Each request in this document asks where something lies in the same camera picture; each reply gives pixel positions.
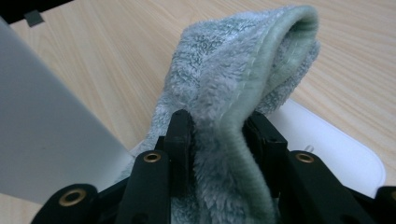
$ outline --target gray towel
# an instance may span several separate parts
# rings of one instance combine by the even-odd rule
[[[172,200],[172,223],[277,222],[241,130],[254,110],[268,115],[288,99],[318,56],[317,30],[310,6],[242,12],[184,30],[147,138],[133,152],[154,149],[173,112],[191,113],[195,184]]]

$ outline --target fluffy towel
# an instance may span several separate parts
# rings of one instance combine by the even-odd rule
[[[254,110],[268,115],[287,100],[318,56],[317,30],[310,6],[243,12],[185,29],[147,138],[133,151],[154,149],[173,112],[191,113],[195,183],[188,197],[172,200],[172,223],[277,222],[241,130]]]

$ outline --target towel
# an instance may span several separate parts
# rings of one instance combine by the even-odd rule
[[[172,223],[278,222],[242,127],[253,111],[269,115],[290,97],[318,56],[317,31],[311,6],[245,11],[183,31],[148,135],[132,152],[154,149],[171,115],[190,112],[195,179],[187,197],[172,199]]]

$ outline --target light wood surface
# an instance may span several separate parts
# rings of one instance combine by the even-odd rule
[[[321,52],[291,98],[372,149],[396,185],[396,2],[75,0],[11,27],[127,147],[145,138],[179,36],[245,10],[308,4]],[[0,223],[40,205],[0,194]]]

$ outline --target wooden table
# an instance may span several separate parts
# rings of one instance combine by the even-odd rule
[[[75,0],[11,27],[127,147],[145,138],[179,36],[239,11],[308,4],[321,52],[291,98],[372,149],[396,185],[396,2]],[[39,204],[0,194],[0,223]]]

